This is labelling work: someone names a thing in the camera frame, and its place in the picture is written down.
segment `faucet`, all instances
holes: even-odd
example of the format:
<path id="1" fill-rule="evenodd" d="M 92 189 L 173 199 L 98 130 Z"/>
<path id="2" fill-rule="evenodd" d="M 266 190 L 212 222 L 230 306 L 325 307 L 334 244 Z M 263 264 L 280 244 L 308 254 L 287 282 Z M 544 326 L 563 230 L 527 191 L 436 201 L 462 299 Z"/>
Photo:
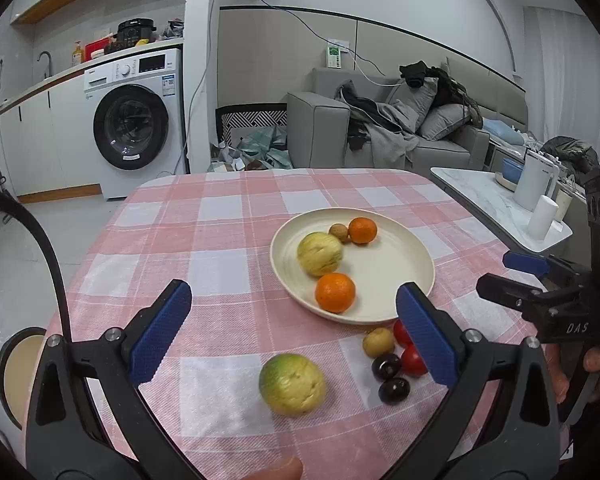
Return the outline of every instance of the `faucet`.
<path id="1" fill-rule="evenodd" d="M 49 57 L 49 75 L 46 75 L 46 72 L 44 72 L 44 79 L 46 79 L 47 77 L 51 77 L 53 75 L 53 72 L 51 68 L 51 53 L 48 50 L 41 51 L 40 55 L 37 57 L 37 60 L 41 60 L 44 54 L 46 54 Z"/>

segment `blue gripper pad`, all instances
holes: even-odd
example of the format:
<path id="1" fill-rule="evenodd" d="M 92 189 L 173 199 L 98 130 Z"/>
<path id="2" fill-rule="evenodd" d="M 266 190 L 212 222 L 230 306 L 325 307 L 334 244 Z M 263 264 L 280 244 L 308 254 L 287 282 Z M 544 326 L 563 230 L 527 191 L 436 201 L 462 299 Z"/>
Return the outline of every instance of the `blue gripper pad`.
<path id="1" fill-rule="evenodd" d="M 173 280 L 152 306 L 142 309 L 131 320 L 125 329 L 128 337 L 126 359 L 129 380 L 134 386 L 152 380 L 189 315 L 191 301 L 189 284 Z"/>
<path id="2" fill-rule="evenodd" d="M 507 269 L 519 270 L 527 274 L 542 276 L 548 274 L 549 264 L 542 256 L 527 256 L 526 254 L 512 253 L 508 251 L 502 256 L 502 264 Z"/>
<path id="3" fill-rule="evenodd" d="M 458 356 L 433 320 L 439 312 L 415 283 L 405 283 L 395 297 L 398 317 L 427 365 L 433 380 L 449 388 L 458 382 Z"/>

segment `washing machine door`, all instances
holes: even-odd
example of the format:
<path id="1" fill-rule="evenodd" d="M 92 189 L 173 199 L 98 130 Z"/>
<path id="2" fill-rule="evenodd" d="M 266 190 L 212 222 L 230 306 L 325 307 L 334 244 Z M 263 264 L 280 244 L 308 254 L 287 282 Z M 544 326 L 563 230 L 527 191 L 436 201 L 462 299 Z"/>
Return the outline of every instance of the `washing machine door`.
<path id="1" fill-rule="evenodd" d="M 160 153 L 169 132 L 162 99 L 139 85 L 123 85 L 104 96 L 93 119 L 102 156 L 121 170 L 139 170 Z"/>

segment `checkered tablecloth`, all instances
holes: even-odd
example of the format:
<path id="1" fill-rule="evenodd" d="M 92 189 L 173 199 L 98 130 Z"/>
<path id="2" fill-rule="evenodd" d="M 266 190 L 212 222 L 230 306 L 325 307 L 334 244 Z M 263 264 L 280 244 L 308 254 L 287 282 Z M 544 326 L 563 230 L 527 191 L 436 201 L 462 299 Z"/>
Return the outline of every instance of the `checkered tablecloth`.
<path id="1" fill-rule="evenodd" d="M 486 272 L 538 282 L 503 267 L 504 245 L 416 174 L 273 170 L 145 184 L 118 208 L 68 288 L 74 338 L 124 327 L 173 278 L 191 285 L 191 313 L 140 390 L 209 479 L 239 479 L 281 454 L 297 455 L 308 480 L 380 478 L 446 393 L 426 375 L 411 381 L 406 402 L 385 406 L 361 348 L 364 330 L 315 316 L 276 280 L 275 231 L 330 206 L 376 211 L 411 229 L 435 261 L 431 300 L 462 329 L 515 344 L 534 332 L 517 313 L 479 299 L 475 283 Z M 50 330 L 59 332 L 57 320 Z M 273 415 L 257 391 L 261 365 L 288 351 L 315 361 L 328 383 L 324 405 L 300 418 Z M 101 392 L 94 395 L 117 449 L 131 454 Z M 475 441 L 489 403 L 485 395 L 459 449 Z"/>

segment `yellow bottle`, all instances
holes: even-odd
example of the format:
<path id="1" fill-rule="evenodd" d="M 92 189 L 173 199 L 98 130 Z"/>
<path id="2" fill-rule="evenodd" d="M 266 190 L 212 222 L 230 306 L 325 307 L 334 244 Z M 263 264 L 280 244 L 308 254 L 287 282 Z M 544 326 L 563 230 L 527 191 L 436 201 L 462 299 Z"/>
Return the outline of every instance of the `yellow bottle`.
<path id="1" fill-rule="evenodd" d="M 71 66 L 77 66 L 80 63 L 84 63 L 84 49 L 80 46 L 80 41 L 76 41 Z"/>

